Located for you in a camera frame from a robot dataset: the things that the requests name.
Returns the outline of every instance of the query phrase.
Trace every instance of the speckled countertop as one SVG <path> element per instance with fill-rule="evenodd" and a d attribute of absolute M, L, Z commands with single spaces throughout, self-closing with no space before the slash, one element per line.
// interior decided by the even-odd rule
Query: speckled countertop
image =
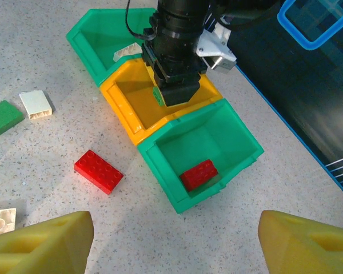
<path fill-rule="evenodd" d="M 65 38 L 88 9 L 125 2 L 0 0 L 0 101 L 25 113 L 18 94 L 42 89 L 55 107 L 0 136 L 0 208 L 17 208 L 17 228 L 90 211 L 87 273 L 267 273 L 262 210 L 343 227 L 342 191 L 236 69 L 208 75 L 265 153 L 218 195 L 174 212 Z M 125 174 L 110 196 L 73 171 L 90 148 Z"/>

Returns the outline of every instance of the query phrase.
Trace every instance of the granite surface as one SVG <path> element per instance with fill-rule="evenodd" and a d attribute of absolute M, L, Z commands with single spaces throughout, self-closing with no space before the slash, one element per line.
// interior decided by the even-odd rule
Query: granite surface
<path fill-rule="evenodd" d="M 263 210 L 343 227 L 343 192 L 236 69 L 208 76 L 265 153 L 218 195 L 174 212 L 65 38 L 88 9 L 125 4 L 0 0 L 0 101 L 25 113 L 18 94 L 40 89 L 54 107 L 0 135 L 0 209 L 17 208 L 17 228 L 90 211 L 86 273 L 267 273 L 257 236 Z M 110 196 L 73 171 L 88 149 L 125 174 Z"/>

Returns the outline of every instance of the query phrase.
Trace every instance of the cable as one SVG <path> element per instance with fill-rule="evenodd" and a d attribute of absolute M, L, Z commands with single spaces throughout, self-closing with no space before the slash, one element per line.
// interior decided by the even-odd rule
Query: cable
<path fill-rule="evenodd" d="M 250 22 L 246 22 L 243 24 L 238 24 L 238 25 L 231 25 L 231 24 L 226 24 L 221 20 L 221 14 L 217 13 L 217 3 L 216 0 L 211 0 L 211 12 L 213 16 L 215 17 L 216 21 L 223 27 L 227 28 L 228 30 L 231 31 L 239 31 L 243 29 L 247 29 L 249 27 L 254 26 L 257 23 L 263 22 L 267 19 L 273 18 L 274 16 L 277 15 L 277 13 L 280 10 L 280 1 L 277 1 L 274 5 L 272 5 L 269 9 L 267 9 L 262 15 L 257 17 L 254 20 L 251 20 Z"/>
<path fill-rule="evenodd" d="M 126 8 L 126 27 L 129 31 L 129 33 L 133 36 L 133 37 L 136 37 L 138 39 L 141 39 L 141 40 L 145 40 L 145 41 L 151 41 L 153 40 L 155 37 L 156 37 L 156 34 L 153 33 L 153 34 L 150 34 L 150 35 L 142 35 L 142 34 L 138 34 L 138 33 L 134 33 L 130 26 L 128 25 L 128 21 L 127 21 L 127 18 L 128 18 L 128 11 L 130 9 L 130 2 L 131 0 L 128 0 L 127 2 L 127 8 Z"/>

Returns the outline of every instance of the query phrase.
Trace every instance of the green plastic bin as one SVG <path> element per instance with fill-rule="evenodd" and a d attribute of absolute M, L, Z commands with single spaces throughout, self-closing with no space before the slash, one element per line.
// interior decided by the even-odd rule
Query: green plastic bin
<path fill-rule="evenodd" d="M 218 193 L 264 152 L 226 99 L 169 122 L 138 150 L 177 213 Z M 187 192 L 179 176 L 207 159 L 219 175 Z"/>
<path fill-rule="evenodd" d="M 155 9 L 130 9 L 131 29 L 142 34 L 144 28 L 150 27 L 149 18 L 154 12 Z M 125 61 L 141 57 L 135 54 L 113 61 L 116 51 L 135 42 L 142 44 L 128 32 L 124 9 L 89 10 L 66 37 L 98 87 Z"/>

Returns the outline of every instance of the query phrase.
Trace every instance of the green duplo brick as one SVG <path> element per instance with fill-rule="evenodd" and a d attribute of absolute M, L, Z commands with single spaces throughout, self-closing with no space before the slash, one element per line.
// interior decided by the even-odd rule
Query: green duplo brick
<path fill-rule="evenodd" d="M 23 113 L 8 101 L 0 102 L 0 134 L 24 120 Z"/>

